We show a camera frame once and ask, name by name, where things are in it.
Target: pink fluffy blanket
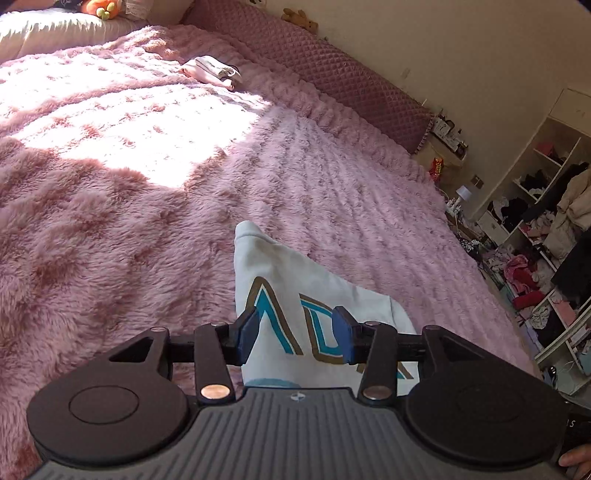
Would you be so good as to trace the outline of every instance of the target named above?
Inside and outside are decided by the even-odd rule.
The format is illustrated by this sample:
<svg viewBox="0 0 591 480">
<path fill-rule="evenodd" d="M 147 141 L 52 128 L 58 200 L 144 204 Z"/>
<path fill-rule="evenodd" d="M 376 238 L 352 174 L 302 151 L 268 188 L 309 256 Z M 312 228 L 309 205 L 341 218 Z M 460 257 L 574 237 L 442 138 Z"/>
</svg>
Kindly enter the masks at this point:
<svg viewBox="0 0 591 480">
<path fill-rule="evenodd" d="M 179 65 L 210 54 L 248 93 Z M 39 461 L 25 408 L 154 324 L 234 317 L 233 230 L 252 219 L 331 272 L 531 369 L 406 151 L 232 39 L 144 28 L 0 68 L 0 478 Z M 189 375 L 180 370 L 187 385 Z"/>
</svg>

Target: round black pad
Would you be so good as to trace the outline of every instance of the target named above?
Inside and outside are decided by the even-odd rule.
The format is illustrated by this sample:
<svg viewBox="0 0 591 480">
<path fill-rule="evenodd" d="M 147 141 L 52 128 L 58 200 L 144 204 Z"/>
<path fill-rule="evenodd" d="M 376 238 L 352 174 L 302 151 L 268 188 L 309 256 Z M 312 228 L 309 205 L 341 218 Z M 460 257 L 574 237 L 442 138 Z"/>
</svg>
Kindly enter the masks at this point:
<svg viewBox="0 0 591 480">
<path fill-rule="evenodd" d="M 526 467 L 559 444 L 568 412 L 552 388 L 497 359 L 453 362 L 409 393 L 405 421 L 427 448 L 464 465 Z"/>
<path fill-rule="evenodd" d="M 83 422 L 106 425 L 125 420 L 138 406 L 139 398 L 131 390 L 106 385 L 78 392 L 70 402 L 70 411 Z"/>
<path fill-rule="evenodd" d="M 161 449 L 184 427 L 182 390 L 141 364 L 103 362 L 49 383 L 27 409 L 42 451 L 61 463 L 111 466 Z"/>
</svg>

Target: folded cloth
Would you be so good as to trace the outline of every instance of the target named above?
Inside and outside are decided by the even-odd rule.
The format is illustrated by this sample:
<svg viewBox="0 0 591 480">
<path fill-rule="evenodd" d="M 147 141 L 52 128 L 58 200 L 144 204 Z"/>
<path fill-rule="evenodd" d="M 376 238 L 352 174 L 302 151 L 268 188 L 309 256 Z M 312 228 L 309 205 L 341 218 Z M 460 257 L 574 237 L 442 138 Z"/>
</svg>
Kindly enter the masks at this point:
<svg viewBox="0 0 591 480">
<path fill-rule="evenodd" d="M 402 306 L 357 287 L 311 259 L 272 240 L 252 222 L 236 227 L 236 314 L 256 306 L 259 335 L 242 377 L 246 387 L 350 387 L 357 392 L 359 365 L 343 365 L 332 333 L 332 308 L 344 306 L 359 322 L 377 320 L 415 333 Z M 398 395 L 418 383 L 415 362 L 398 364 Z"/>
<path fill-rule="evenodd" d="M 234 85 L 232 81 L 228 78 L 220 80 L 216 76 L 212 75 L 207 70 L 200 67 L 195 59 L 189 60 L 187 63 L 183 64 L 180 68 L 180 73 L 186 75 L 187 77 L 194 78 L 202 83 L 209 83 L 210 85 L 215 85 L 217 87 L 224 87 L 233 92 Z"/>
<path fill-rule="evenodd" d="M 242 76 L 234 65 L 226 65 L 218 59 L 213 58 L 210 55 L 204 55 L 203 57 L 195 57 L 195 62 L 203 70 L 207 70 L 212 75 L 216 76 L 220 80 L 230 79 L 234 87 L 237 87 L 238 83 L 242 83 Z"/>
</svg>

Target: pillow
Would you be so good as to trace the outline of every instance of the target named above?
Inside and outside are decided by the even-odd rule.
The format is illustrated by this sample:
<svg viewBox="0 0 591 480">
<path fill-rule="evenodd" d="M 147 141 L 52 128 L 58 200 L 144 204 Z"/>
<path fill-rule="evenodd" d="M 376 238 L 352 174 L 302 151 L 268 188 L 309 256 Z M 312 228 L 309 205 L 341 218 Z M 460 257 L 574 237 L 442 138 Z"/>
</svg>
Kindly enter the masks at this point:
<svg viewBox="0 0 591 480">
<path fill-rule="evenodd" d="M 125 16 L 131 20 L 146 20 L 154 0 L 123 0 Z"/>
<path fill-rule="evenodd" d="M 418 150 L 433 116 L 401 89 L 310 32 L 235 0 L 196 0 L 185 21 L 229 35 L 262 57 L 313 83 L 355 110 L 409 153 Z"/>
<path fill-rule="evenodd" d="M 0 63 L 34 53 L 100 45 L 145 26 L 126 18 L 102 21 L 61 8 L 9 12 L 0 17 Z"/>
<path fill-rule="evenodd" d="M 151 25 L 176 25 L 192 3 L 193 0 L 154 0 L 148 21 Z"/>
</svg>

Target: power outlet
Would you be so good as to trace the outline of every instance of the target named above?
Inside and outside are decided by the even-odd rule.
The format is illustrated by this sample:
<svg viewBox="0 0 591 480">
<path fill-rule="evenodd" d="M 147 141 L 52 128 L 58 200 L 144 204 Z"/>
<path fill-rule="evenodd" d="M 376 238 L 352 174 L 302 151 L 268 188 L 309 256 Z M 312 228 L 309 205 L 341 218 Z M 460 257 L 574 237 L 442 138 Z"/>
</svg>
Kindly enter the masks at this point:
<svg viewBox="0 0 591 480">
<path fill-rule="evenodd" d="M 472 177 L 470 183 L 472 183 L 478 190 L 480 190 L 484 185 L 484 182 L 480 179 L 480 177 L 477 177 L 476 175 Z"/>
</svg>

